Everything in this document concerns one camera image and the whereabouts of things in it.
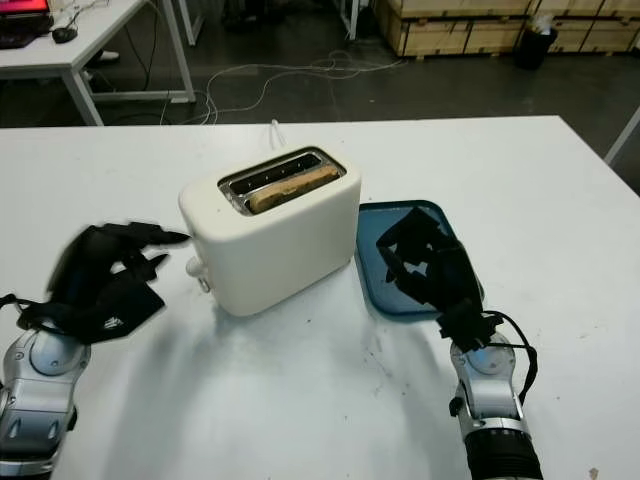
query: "robotic arm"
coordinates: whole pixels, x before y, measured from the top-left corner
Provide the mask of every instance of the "robotic arm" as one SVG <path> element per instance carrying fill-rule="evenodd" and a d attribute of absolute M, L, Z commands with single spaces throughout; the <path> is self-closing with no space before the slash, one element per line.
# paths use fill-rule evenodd
<path fill-rule="evenodd" d="M 168 255 L 147 259 L 141 250 L 188 239 L 144 223 L 91 226 L 64 251 L 47 302 L 0 299 L 18 307 L 26 330 L 4 357 L 0 479 L 49 476 L 78 417 L 73 391 L 90 345 L 128 335 L 164 306 L 147 282 Z"/>
<path fill-rule="evenodd" d="M 90 345 L 127 336 L 164 306 L 147 282 L 156 278 L 167 255 L 147 259 L 142 250 L 188 238 L 142 223 L 91 226 L 63 253 L 47 302 L 0 298 L 0 308 L 18 307 L 18 326 L 26 330 L 4 358 L 0 480 L 48 478 L 78 417 L 73 393 L 91 357 Z M 460 423 L 473 479 L 542 479 L 522 411 L 537 372 L 535 350 L 509 317 L 482 311 L 482 289 L 462 244 L 416 209 L 378 240 L 378 248 L 387 281 L 444 312 L 437 321 L 442 336 L 452 339 L 459 378 L 449 411 Z M 405 267 L 423 262 L 425 274 Z M 504 320 L 522 345 L 511 345 L 496 332 Z M 514 348 L 525 349 L 530 362 L 519 395 L 512 384 Z"/>
<path fill-rule="evenodd" d="M 536 351 L 507 315 L 482 311 L 482 288 L 462 244 L 415 208 L 385 232 L 377 246 L 388 268 L 387 282 L 444 312 L 437 321 L 442 337 L 452 340 L 451 361 L 459 379 L 449 412 L 460 423 L 472 478 L 542 479 L 522 411 L 538 370 Z M 422 263 L 427 263 L 425 273 L 409 272 L 405 266 Z M 504 320 L 522 345 L 511 345 L 496 332 Z M 514 348 L 525 349 L 529 358 L 520 395 L 513 389 Z"/>

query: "black trash bin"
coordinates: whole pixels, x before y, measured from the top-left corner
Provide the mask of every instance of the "black trash bin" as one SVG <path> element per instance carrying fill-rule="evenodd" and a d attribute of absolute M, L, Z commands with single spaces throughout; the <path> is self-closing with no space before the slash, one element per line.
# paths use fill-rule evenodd
<path fill-rule="evenodd" d="M 554 28 L 551 29 L 549 35 L 525 30 L 520 39 L 520 46 L 516 50 L 516 65 L 527 70 L 536 70 L 542 65 L 549 47 L 557 37 L 558 31 Z"/>

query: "computer mouse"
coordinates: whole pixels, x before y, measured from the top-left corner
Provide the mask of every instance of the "computer mouse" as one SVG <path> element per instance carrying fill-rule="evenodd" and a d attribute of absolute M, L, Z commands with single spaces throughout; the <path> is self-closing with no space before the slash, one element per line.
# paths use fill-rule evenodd
<path fill-rule="evenodd" d="M 59 27 L 51 32 L 51 36 L 56 43 L 67 43 L 78 36 L 78 31 L 75 28 Z"/>

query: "white cable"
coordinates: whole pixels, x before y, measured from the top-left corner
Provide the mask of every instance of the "white cable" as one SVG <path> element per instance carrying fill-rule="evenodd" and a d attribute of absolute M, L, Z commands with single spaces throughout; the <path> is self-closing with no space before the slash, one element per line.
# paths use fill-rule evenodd
<path fill-rule="evenodd" d="M 287 142 L 284 139 L 284 135 L 280 131 L 280 123 L 278 123 L 278 120 L 276 120 L 275 118 L 271 119 L 271 127 L 269 128 L 269 143 L 271 144 L 271 149 L 275 150 L 275 147 L 273 146 L 273 138 L 272 138 L 271 132 L 276 132 L 276 135 L 278 136 L 278 141 L 280 142 L 281 147 L 284 147 L 287 144 Z"/>
<path fill-rule="evenodd" d="M 318 63 L 322 63 L 322 62 L 326 62 L 329 65 L 327 66 L 318 65 Z M 338 62 L 347 62 L 347 65 L 338 66 Z M 217 123 L 219 115 L 221 113 L 246 112 L 246 111 L 250 111 L 257 108 L 260 105 L 260 103 L 262 103 L 262 100 L 266 95 L 267 88 L 269 87 L 271 82 L 284 76 L 306 75 L 306 76 L 312 76 L 312 77 L 325 78 L 327 80 L 349 80 L 351 78 L 356 77 L 360 73 L 369 73 L 369 72 L 376 72 L 380 70 L 396 68 L 404 64 L 406 64 L 406 62 L 403 60 L 397 60 L 393 63 L 382 64 L 382 65 L 369 62 L 369 61 L 364 61 L 364 60 L 354 60 L 348 52 L 345 52 L 343 50 L 334 50 L 331 53 L 329 53 L 328 58 L 315 60 L 314 62 L 311 62 L 310 65 L 292 66 L 292 65 L 272 65 L 272 64 L 252 63 L 247 65 L 238 65 L 235 67 L 226 68 L 224 70 L 220 70 L 219 72 L 216 72 L 207 81 L 207 86 L 206 86 L 207 104 L 210 106 L 211 110 L 213 111 L 212 124 L 215 125 Z M 222 75 L 225 75 L 227 73 L 234 72 L 237 70 L 241 70 L 244 68 L 271 68 L 271 69 L 279 69 L 279 70 L 286 70 L 286 71 L 277 73 L 269 77 L 262 86 L 260 96 L 251 105 L 248 105 L 246 107 L 225 108 L 225 109 L 217 108 L 213 100 L 213 96 L 211 95 L 211 84 L 213 83 L 213 81 Z M 330 74 L 331 72 L 344 72 L 348 74 L 336 76 L 336 75 L 331 75 Z M 190 123 L 196 120 L 201 120 L 203 118 L 205 119 L 204 123 L 206 123 L 210 117 L 211 117 L 211 112 L 209 111 L 206 114 L 201 114 L 196 117 L 185 120 L 182 124 Z"/>

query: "computer monitor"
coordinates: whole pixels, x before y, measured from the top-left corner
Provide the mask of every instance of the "computer monitor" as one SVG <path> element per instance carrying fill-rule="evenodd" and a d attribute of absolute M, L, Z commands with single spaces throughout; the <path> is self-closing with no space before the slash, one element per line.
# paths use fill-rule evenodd
<path fill-rule="evenodd" d="M 47 0 L 0 0 L 0 17 L 23 13 L 49 13 Z"/>

